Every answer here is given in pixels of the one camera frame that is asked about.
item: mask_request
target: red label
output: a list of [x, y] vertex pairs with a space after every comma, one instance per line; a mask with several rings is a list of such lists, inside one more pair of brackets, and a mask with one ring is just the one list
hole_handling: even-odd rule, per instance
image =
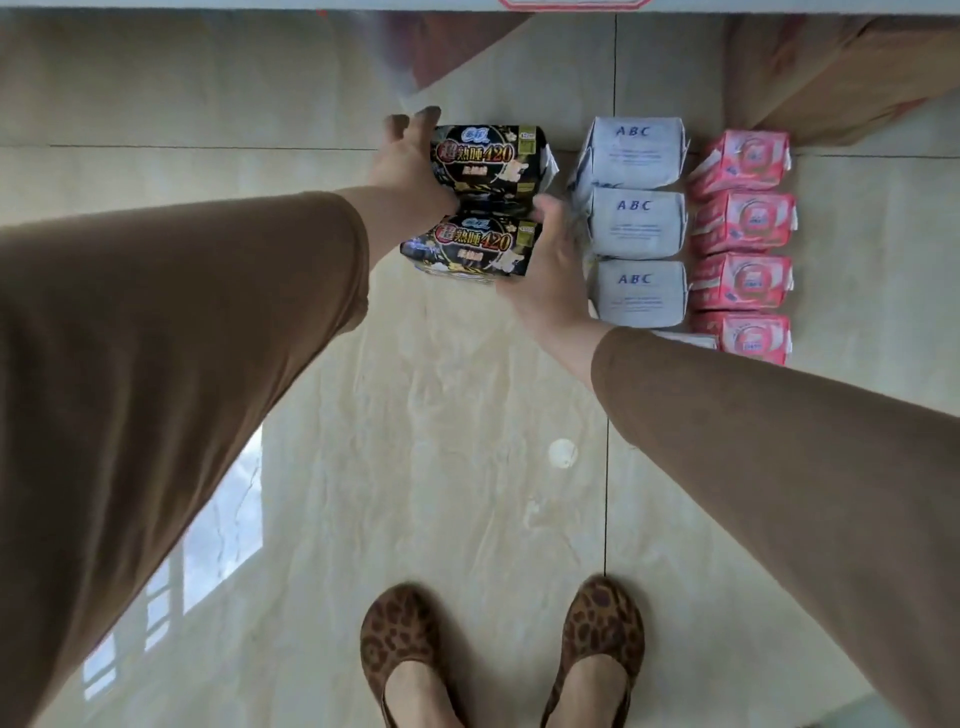
[[522, 12], [570, 12], [570, 11], [637, 11], [653, 0], [553, 0], [553, 2], [536, 2], [535, 0], [500, 0], [507, 10]]

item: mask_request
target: sofy logo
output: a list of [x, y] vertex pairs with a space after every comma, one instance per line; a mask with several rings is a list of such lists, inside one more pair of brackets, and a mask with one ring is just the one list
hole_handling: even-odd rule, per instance
[[489, 129], [486, 127], [467, 127], [464, 129], [464, 132], [460, 134], [460, 140], [465, 142], [473, 142], [474, 144], [487, 144], [490, 142], [488, 137]]
[[474, 230], [485, 231], [490, 229], [490, 220], [483, 220], [479, 217], [468, 217], [461, 223], [461, 225], [465, 228], [473, 228]]

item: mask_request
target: finger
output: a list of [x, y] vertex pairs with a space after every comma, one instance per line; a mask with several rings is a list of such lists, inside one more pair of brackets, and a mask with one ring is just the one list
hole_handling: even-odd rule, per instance
[[407, 141], [429, 154], [430, 139], [433, 137], [433, 131], [437, 128], [438, 121], [440, 121], [440, 107], [427, 107], [419, 110], [406, 131]]
[[388, 143], [400, 141], [403, 132], [410, 125], [410, 117], [405, 113], [392, 113], [383, 120], [383, 135]]
[[534, 207], [542, 215], [543, 232], [541, 239], [550, 244], [566, 237], [566, 206], [553, 195], [540, 194], [534, 198]]

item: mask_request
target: hand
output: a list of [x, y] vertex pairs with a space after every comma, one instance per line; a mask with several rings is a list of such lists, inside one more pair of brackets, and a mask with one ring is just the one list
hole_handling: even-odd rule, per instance
[[500, 279], [496, 292], [541, 345], [559, 330], [590, 320], [583, 260], [566, 219], [564, 203], [552, 195], [534, 198], [534, 217], [543, 231], [526, 276]]
[[370, 267], [404, 240], [422, 235], [457, 211], [453, 190], [441, 186], [430, 166], [430, 137], [440, 109], [429, 107], [411, 120], [384, 119], [385, 138], [362, 187], [339, 189], [367, 230]]
[[526, 276], [498, 280], [534, 340], [587, 387], [593, 352], [613, 328], [590, 318], [583, 260], [566, 220], [564, 204], [551, 195], [534, 198], [543, 230], [534, 245]]
[[370, 186], [396, 190], [409, 198], [409, 212], [422, 220], [418, 233], [457, 211], [453, 190], [437, 182], [430, 165], [430, 139], [439, 120], [439, 107], [422, 109], [413, 119], [406, 114], [384, 119], [384, 141], [367, 176]]

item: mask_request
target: brown clothing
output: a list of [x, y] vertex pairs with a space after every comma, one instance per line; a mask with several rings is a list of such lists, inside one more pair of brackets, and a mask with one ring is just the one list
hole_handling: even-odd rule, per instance
[[[359, 323], [368, 266], [322, 193], [0, 231], [0, 725], [31, 721]], [[624, 328], [592, 378], [895, 707], [960, 725], [960, 420]]]

